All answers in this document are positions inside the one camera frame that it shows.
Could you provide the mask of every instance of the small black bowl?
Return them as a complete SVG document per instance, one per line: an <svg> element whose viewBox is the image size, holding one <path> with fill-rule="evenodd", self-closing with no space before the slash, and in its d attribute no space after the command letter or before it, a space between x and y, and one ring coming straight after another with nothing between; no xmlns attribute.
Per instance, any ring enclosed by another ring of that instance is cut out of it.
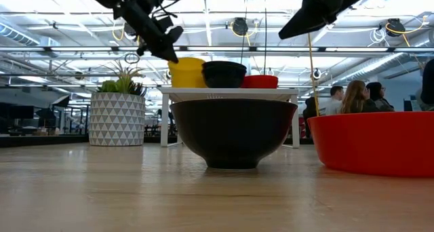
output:
<svg viewBox="0 0 434 232"><path fill-rule="evenodd" d="M170 106L178 134L211 168L250 169L288 136L297 105L274 100L192 100Z"/></svg>
<svg viewBox="0 0 434 232"><path fill-rule="evenodd" d="M202 75L209 88L240 88L247 69L236 62L212 61L202 64Z"/></svg>

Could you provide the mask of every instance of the white planter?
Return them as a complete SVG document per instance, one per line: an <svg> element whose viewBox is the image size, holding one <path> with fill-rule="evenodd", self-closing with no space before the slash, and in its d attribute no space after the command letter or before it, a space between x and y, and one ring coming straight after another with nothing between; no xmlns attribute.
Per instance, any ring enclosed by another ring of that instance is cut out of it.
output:
<svg viewBox="0 0 434 232"><path fill-rule="evenodd" d="M93 93L89 140L95 146L137 146L144 140L144 98L120 93Z"/></svg>

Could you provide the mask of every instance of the succulent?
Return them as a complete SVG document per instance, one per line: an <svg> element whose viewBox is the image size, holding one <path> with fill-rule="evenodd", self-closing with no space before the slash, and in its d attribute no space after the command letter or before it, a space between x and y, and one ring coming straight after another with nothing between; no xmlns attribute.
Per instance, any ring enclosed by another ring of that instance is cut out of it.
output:
<svg viewBox="0 0 434 232"><path fill-rule="evenodd" d="M113 71L119 79L117 81L105 81L102 83L102 87L98 87L97 92L124 93L144 97L147 88L145 87L143 89L142 83L134 83L132 81L132 78L139 76L139 72L144 69L130 69L130 67L123 68L120 61L115 62L117 63L117 65L115 65L117 70L111 69L107 66L105 67Z"/></svg>

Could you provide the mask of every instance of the potted plant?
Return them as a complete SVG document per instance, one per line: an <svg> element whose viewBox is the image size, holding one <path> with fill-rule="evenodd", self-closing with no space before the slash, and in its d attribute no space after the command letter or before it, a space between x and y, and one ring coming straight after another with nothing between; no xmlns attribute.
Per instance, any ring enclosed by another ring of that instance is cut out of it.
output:
<svg viewBox="0 0 434 232"><path fill-rule="evenodd" d="M146 88L134 83L143 69L123 68L119 61L112 70L117 81L105 81L92 94L90 144L94 146L137 146L144 141L144 95Z"/></svg>

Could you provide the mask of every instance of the yellow cup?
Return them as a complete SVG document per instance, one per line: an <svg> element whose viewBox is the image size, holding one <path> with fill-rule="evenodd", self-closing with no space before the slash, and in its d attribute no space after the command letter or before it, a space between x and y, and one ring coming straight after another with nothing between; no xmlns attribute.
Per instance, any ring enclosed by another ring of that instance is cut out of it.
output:
<svg viewBox="0 0 434 232"><path fill-rule="evenodd" d="M169 62L174 88L206 88L202 77L204 60L198 58L179 58L178 63Z"/></svg>

